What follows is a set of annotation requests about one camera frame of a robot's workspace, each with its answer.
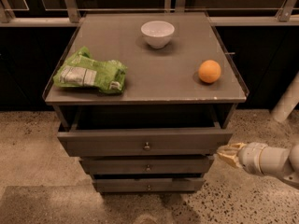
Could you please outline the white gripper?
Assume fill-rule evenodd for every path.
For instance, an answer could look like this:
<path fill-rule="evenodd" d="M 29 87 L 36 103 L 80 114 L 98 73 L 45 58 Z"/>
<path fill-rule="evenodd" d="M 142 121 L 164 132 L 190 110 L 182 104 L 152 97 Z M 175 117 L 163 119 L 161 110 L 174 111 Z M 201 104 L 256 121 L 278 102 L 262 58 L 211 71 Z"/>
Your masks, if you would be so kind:
<path fill-rule="evenodd" d="M 242 167 L 250 175 L 261 175 L 260 158 L 266 148 L 267 144 L 256 142 L 228 144 L 218 148 L 218 156 L 234 168 Z"/>

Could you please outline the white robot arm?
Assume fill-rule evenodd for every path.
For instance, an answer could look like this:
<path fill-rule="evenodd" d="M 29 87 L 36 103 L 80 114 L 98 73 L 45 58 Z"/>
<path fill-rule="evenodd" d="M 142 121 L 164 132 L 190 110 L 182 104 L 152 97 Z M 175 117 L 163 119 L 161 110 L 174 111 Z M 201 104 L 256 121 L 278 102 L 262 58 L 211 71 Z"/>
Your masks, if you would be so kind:
<path fill-rule="evenodd" d="M 299 72 L 272 110 L 275 121 L 287 119 L 299 103 Z M 299 143 L 298 134 L 290 139 L 287 147 L 273 147 L 266 143 L 234 143 L 221 146 L 217 155 L 234 168 L 250 175 L 271 176 L 282 183 L 299 189 Z"/>

